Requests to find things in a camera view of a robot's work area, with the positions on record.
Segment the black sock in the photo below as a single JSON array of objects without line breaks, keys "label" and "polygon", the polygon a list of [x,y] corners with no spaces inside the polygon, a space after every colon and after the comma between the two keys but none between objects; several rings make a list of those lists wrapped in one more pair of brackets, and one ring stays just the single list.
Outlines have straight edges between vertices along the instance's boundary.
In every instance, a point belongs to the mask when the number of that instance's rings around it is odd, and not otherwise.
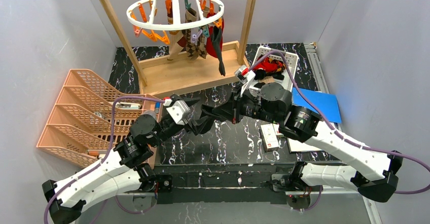
[{"label": "black sock", "polygon": [[226,72],[225,72],[225,67],[223,63],[222,48],[221,48],[222,30],[214,26],[212,30],[212,35],[210,38],[211,38],[212,47],[219,61],[219,72],[222,76],[225,76]]},{"label": "black sock", "polygon": [[205,134],[213,126],[215,120],[221,120],[220,115],[214,112],[215,108],[208,105],[201,107],[200,118],[190,120],[191,131],[194,135]]}]

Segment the orange clothes peg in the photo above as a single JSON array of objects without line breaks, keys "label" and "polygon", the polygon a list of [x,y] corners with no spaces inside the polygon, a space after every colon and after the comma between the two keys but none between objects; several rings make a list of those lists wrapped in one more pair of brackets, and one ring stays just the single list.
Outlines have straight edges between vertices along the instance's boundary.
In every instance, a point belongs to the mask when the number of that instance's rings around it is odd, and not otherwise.
[{"label": "orange clothes peg", "polygon": [[169,39],[169,36],[167,35],[166,31],[163,31],[163,34],[160,35],[160,34],[155,33],[153,30],[151,30],[150,32],[147,32],[147,31],[142,29],[141,34],[143,34],[144,36],[146,36],[147,38],[149,38],[153,42],[161,41],[166,45],[170,44],[170,39]]}]

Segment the white round clip hanger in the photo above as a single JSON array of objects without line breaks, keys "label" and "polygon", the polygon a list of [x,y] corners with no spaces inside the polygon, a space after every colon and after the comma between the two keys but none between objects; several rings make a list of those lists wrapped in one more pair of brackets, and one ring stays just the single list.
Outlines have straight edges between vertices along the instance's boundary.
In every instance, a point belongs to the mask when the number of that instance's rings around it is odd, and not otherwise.
[{"label": "white round clip hanger", "polygon": [[180,0],[168,0],[167,10],[172,14],[172,19],[173,19],[173,22],[171,24],[156,24],[155,10],[151,10],[149,17],[147,18],[146,21],[139,21],[136,18],[132,17],[131,14],[136,8],[138,8],[140,5],[143,5],[145,3],[149,3],[150,1],[153,2],[152,8],[156,8],[157,1],[165,1],[165,0],[140,0],[131,4],[126,11],[126,16],[128,21],[132,25],[138,28],[143,28],[147,30],[161,30],[161,31],[176,31],[176,30],[200,28],[213,23],[221,24],[222,21],[220,19],[223,17],[224,11],[225,11],[225,5],[221,0],[206,0],[209,2],[209,4],[213,4],[218,7],[218,11],[213,16],[206,17],[206,15],[203,14],[203,9],[200,5],[200,1],[204,1],[204,0],[195,0],[196,4],[198,5],[197,21],[183,23],[181,20],[181,14],[186,9],[185,5],[181,5]]}]

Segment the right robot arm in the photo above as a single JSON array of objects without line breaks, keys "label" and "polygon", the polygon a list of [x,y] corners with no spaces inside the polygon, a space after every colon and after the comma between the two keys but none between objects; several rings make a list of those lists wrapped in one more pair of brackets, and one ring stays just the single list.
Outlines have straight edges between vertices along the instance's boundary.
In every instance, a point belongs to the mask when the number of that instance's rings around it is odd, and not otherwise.
[{"label": "right robot arm", "polygon": [[213,121],[238,123],[250,117],[277,124],[286,138],[317,147],[342,161],[338,166],[297,162],[287,176],[273,181],[277,188],[328,185],[357,191],[381,203],[397,190],[396,173],[402,159],[396,151],[379,153],[366,150],[364,144],[349,144],[347,137],[324,122],[321,115],[293,105],[292,93],[278,83],[264,84],[257,97],[234,88],[226,102],[216,107],[203,105],[201,110]]}]

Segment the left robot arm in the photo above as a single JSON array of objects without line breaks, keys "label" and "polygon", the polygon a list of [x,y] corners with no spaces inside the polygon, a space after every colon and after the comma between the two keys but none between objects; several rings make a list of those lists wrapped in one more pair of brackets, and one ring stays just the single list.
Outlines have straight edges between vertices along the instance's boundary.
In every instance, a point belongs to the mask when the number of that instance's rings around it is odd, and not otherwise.
[{"label": "left robot arm", "polygon": [[122,96],[161,103],[167,110],[161,121],[150,114],[139,115],[130,126],[126,137],[117,143],[109,142],[106,155],[74,175],[60,181],[48,180],[42,185],[47,206],[44,223],[71,223],[88,208],[117,194],[140,189],[156,190],[158,178],[147,160],[153,156],[153,148],[176,133],[186,129],[194,134],[201,132],[201,123],[188,120],[190,107],[198,99],[182,98],[173,94],[164,99],[142,96]]}]

